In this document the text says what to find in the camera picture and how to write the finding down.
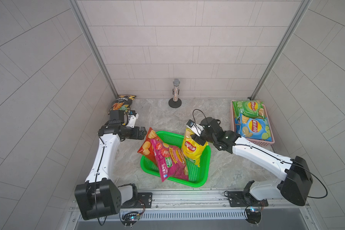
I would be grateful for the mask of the small red chips bag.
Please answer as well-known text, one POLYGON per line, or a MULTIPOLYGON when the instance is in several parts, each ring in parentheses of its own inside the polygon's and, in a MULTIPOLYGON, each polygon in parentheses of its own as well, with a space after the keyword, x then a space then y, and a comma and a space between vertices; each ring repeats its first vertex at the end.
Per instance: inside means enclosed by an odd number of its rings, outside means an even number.
POLYGON ((149 159, 151 162, 153 162, 153 164, 155 166, 157 166, 155 155, 154 155, 154 150, 153 150, 153 147, 152 147, 150 140, 161 141, 159 136, 156 134, 156 132, 151 127, 149 128, 147 135, 146 135, 146 139, 145 139, 143 145, 138 150, 138 153, 145 156, 147 159, 149 159))

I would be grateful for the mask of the yellow chips bag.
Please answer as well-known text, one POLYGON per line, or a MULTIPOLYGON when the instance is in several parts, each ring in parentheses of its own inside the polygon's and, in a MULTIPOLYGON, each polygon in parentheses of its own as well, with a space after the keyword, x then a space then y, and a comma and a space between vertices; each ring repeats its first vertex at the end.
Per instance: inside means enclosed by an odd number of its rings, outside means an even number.
POLYGON ((208 142, 198 137, 191 129, 186 128, 181 150, 186 159, 200 167, 201 156, 208 142))

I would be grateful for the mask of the black chips bag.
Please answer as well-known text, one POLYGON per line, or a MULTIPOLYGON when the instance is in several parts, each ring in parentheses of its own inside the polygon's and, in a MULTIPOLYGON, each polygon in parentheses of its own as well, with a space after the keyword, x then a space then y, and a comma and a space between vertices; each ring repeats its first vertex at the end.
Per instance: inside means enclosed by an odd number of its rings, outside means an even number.
POLYGON ((113 102, 110 111, 121 110, 124 112, 129 112, 132 102, 135 99, 135 95, 119 95, 118 98, 113 102))

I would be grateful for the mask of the pink plastic basket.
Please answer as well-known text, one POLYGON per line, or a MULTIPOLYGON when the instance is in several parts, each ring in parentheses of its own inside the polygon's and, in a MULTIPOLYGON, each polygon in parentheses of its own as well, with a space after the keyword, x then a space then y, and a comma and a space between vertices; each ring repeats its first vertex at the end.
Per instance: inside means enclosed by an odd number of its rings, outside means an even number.
MULTIPOLYGON (((231 129, 232 129, 232 131, 239 134, 240 120, 239 120, 239 118, 236 119, 236 117, 235 117, 235 112, 234 112, 233 105, 232 105, 233 102, 234 101, 231 102, 231 129)), ((265 110, 266 118, 268 119, 268 121, 270 123, 265 105, 264 105, 264 110, 265 110)), ((272 145, 275 143, 275 137, 273 135, 273 130, 272 130, 271 124, 270 124, 270 131, 271 131, 273 141, 255 140, 255 139, 250 139, 250 138, 246 138, 246 139, 248 139, 249 141, 251 141, 252 143, 254 143, 256 145, 269 146, 269 145, 272 145)))

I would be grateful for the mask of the light blue chips bag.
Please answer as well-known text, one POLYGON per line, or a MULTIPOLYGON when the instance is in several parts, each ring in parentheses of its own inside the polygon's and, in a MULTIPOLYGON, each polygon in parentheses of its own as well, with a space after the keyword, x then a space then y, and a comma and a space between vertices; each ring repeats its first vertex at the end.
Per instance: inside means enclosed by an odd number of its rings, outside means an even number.
POLYGON ((267 118, 249 118, 240 114, 239 120, 239 134, 242 137, 255 140, 273 141, 270 131, 270 123, 267 118))

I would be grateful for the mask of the magenta tomato chips bag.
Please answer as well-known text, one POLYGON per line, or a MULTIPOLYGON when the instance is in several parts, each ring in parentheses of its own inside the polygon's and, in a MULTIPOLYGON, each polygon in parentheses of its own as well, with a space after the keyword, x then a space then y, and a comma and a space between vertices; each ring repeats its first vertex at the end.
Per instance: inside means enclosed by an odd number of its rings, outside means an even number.
POLYGON ((169 177, 180 180, 189 180, 189 171, 181 149, 174 145, 169 145, 160 139, 151 139, 152 150, 159 168, 161 181, 164 182, 169 177))

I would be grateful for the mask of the green plastic basket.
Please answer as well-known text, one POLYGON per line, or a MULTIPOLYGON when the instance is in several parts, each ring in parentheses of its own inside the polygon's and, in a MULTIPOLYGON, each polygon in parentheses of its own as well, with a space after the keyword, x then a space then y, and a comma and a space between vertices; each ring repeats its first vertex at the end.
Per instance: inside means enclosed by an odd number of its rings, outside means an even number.
MULTIPOLYGON (((184 136, 179 134, 174 134, 167 131, 157 131, 157 135, 169 145, 174 145, 181 147, 183 143, 184 136)), ((190 187, 201 187, 207 181, 209 175, 209 165, 210 165, 210 158, 211 158, 211 148, 210 146, 206 146, 203 150, 201 159, 200 159, 200 167, 197 167, 190 161, 187 162, 187 167, 189 171, 189 180, 182 180, 175 177, 169 177, 167 180, 180 183, 190 187)), ((141 169, 148 174, 160 177, 160 172, 158 167, 150 161, 145 156, 142 156, 140 160, 141 169)))

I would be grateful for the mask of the green cucumber chips bag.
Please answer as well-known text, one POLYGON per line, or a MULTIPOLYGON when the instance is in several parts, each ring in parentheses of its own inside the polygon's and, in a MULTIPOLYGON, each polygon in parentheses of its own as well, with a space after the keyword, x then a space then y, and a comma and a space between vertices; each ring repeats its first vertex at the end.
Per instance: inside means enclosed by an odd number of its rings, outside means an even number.
POLYGON ((265 109, 262 101, 247 100, 247 101, 234 101, 232 103, 235 112, 235 117, 238 119, 240 114, 248 118, 266 118, 265 109))

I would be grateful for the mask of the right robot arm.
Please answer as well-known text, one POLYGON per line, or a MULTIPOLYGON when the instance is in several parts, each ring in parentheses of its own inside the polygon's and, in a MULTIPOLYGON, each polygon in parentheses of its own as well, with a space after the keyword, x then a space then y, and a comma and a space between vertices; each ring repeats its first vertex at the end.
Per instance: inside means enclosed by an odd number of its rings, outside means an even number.
POLYGON ((313 178, 302 157, 291 159, 271 152, 232 130, 224 131, 212 117, 199 125, 189 120, 186 126, 194 132, 194 140, 212 143, 217 150, 246 158, 276 176, 274 180, 247 183, 244 190, 255 199, 283 198, 297 206, 306 204, 313 178))

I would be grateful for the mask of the left circuit board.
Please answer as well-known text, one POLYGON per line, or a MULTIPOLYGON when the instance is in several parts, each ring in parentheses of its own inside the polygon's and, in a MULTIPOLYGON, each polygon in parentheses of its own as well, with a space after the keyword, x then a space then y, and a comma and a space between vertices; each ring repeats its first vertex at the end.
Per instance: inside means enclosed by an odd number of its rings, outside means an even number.
POLYGON ((120 217, 121 223, 123 224, 124 228, 130 227, 132 228, 134 224, 137 223, 141 218, 141 213, 133 211, 127 214, 123 214, 120 217))

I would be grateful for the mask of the circuit board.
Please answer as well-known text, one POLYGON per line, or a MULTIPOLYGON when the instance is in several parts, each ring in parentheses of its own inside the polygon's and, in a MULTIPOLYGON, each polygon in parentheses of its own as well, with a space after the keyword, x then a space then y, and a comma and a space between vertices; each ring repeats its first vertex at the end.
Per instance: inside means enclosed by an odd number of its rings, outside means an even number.
POLYGON ((248 209, 244 212, 245 220, 252 225, 259 225, 262 219, 260 210, 248 209))
POLYGON ((134 224, 137 223, 141 218, 141 213, 133 211, 127 214, 123 214, 120 217, 121 223, 123 224, 124 228, 130 227, 132 228, 134 224))

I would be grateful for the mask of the right circuit board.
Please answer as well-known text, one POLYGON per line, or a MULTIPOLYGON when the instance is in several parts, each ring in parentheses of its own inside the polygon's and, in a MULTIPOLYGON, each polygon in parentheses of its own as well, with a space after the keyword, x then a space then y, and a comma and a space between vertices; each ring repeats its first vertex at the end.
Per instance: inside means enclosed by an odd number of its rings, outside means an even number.
POLYGON ((262 219, 260 210, 248 209, 244 212, 245 220, 252 225, 259 225, 262 219))

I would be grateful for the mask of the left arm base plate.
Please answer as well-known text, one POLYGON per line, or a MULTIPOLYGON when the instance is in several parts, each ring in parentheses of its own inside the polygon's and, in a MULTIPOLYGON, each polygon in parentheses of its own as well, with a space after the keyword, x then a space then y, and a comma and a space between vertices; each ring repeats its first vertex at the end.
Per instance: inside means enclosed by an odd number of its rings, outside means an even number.
POLYGON ((153 193, 147 192, 147 193, 140 193, 138 192, 138 195, 133 197, 130 200, 123 201, 121 208, 122 209, 142 209, 145 208, 151 208, 151 202, 152 202, 152 196, 153 193))

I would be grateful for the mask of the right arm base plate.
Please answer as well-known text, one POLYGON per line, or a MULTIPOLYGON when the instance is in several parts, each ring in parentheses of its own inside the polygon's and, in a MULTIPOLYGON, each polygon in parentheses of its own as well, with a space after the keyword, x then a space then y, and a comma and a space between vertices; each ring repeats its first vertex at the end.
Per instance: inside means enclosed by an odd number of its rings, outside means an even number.
POLYGON ((268 207, 266 199, 257 200, 249 192, 243 191, 225 191, 224 196, 229 200, 230 207, 268 207))

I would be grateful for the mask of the aluminium front rail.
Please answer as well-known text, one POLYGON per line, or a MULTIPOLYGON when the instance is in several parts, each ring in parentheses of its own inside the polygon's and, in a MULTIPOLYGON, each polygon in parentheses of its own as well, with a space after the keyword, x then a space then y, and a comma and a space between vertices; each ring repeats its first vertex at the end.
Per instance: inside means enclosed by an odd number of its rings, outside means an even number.
POLYGON ((248 209, 260 210, 262 219, 268 216, 270 211, 279 211, 281 214, 295 211, 295 216, 301 219, 309 218, 310 205, 296 206, 284 199, 267 199, 268 207, 230 207, 229 200, 224 196, 225 189, 198 189, 198 190, 140 190, 140 193, 153 193, 151 208, 142 209, 120 209, 116 215, 102 218, 84 220, 82 216, 75 219, 81 221, 118 221, 123 214, 129 212, 141 213, 139 221, 161 221, 161 220, 229 220, 243 219, 244 212, 248 209))

